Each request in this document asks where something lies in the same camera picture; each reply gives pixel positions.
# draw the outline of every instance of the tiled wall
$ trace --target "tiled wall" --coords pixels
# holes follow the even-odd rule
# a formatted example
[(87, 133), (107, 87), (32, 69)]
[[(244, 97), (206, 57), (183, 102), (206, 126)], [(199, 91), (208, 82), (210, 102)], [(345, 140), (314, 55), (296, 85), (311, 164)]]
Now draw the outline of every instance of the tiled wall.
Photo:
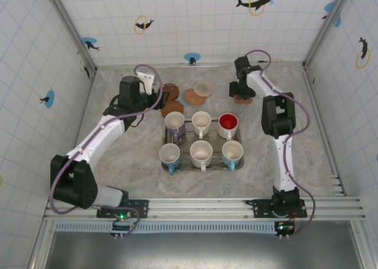
[[(233, 62), (256, 48), (304, 61), (334, 0), (266, 0), (257, 10), (238, 0), (62, 1), (80, 35), (95, 39), (90, 54), (101, 66), (188, 63), (187, 53), (197, 63)], [(142, 16), (153, 20), (145, 30)]]
[(0, 268), (27, 265), (50, 160), (72, 147), (90, 84), (76, 52), (48, 0), (0, 0)]
[[(363, 42), (367, 48), (364, 59)], [(349, 195), (360, 195), (378, 244), (378, 0), (349, 0), (311, 66)]]

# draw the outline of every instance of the mug handle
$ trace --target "mug handle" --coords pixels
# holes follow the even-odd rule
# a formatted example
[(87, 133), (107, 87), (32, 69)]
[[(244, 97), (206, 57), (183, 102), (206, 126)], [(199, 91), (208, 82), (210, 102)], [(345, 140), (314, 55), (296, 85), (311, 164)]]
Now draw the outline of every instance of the mug handle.
[(203, 161), (201, 162), (201, 171), (203, 173), (206, 171), (206, 166), (205, 166), (205, 163)]
[(231, 161), (231, 165), (229, 165), (230, 171), (235, 171), (235, 162)]
[(178, 129), (173, 129), (173, 140), (178, 141)]
[(173, 176), (175, 173), (175, 167), (172, 164), (170, 164), (169, 168), (170, 168), (170, 175)]

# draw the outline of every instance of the brown coaster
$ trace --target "brown coaster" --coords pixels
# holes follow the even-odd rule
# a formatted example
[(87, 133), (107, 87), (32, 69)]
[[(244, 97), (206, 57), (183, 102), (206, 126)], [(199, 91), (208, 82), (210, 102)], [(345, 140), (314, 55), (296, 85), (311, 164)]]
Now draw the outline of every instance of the brown coaster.
[(169, 92), (170, 96), (168, 97), (168, 101), (173, 101), (178, 97), (178, 94), (180, 93), (180, 90), (175, 84), (164, 84), (163, 85), (163, 91)]
[(234, 96), (234, 102), (238, 105), (248, 105), (253, 102), (253, 98), (243, 99), (241, 96)]
[(206, 101), (206, 97), (198, 96), (193, 89), (189, 89), (185, 92), (185, 100), (190, 103), (191, 105), (202, 105)]
[(172, 111), (178, 111), (184, 113), (184, 106), (179, 101), (169, 101), (165, 104), (165, 107), (160, 110), (161, 115), (165, 118), (166, 115)]

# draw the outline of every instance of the metal tray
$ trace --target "metal tray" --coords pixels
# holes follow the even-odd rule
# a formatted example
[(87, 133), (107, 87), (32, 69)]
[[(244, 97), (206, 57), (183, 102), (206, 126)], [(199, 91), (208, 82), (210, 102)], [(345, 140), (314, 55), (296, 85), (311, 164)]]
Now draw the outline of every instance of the metal tray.
[[(190, 146), (199, 140), (200, 137), (194, 132), (193, 124), (191, 123), (190, 119), (185, 120), (185, 133), (178, 142), (174, 142), (173, 136), (168, 133), (166, 127), (164, 127), (163, 145), (167, 143), (177, 144), (181, 151), (180, 163), (176, 167), (175, 171), (201, 171), (200, 168), (195, 167), (192, 164), (190, 156)], [(229, 167), (222, 162), (222, 146), (225, 142), (227, 142), (227, 140), (218, 135), (218, 119), (211, 120), (210, 130), (203, 137), (203, 140), (209, 142), (213, 147), (211, 163), (206, 167), (206, 169), (229, 170)], [(232, 138), (232, 140), (242, 143), (239, 129), (236, 130), (235, 136)], [(165, 171), (168, 171), (168, 167), (166, 167), (165, 164), (162, 163), (161, 165)], [(238, 170), (243, 167), (243, 165), (244, 157), (240, 159), (239, 164), (235, 166), (235, 169)]]

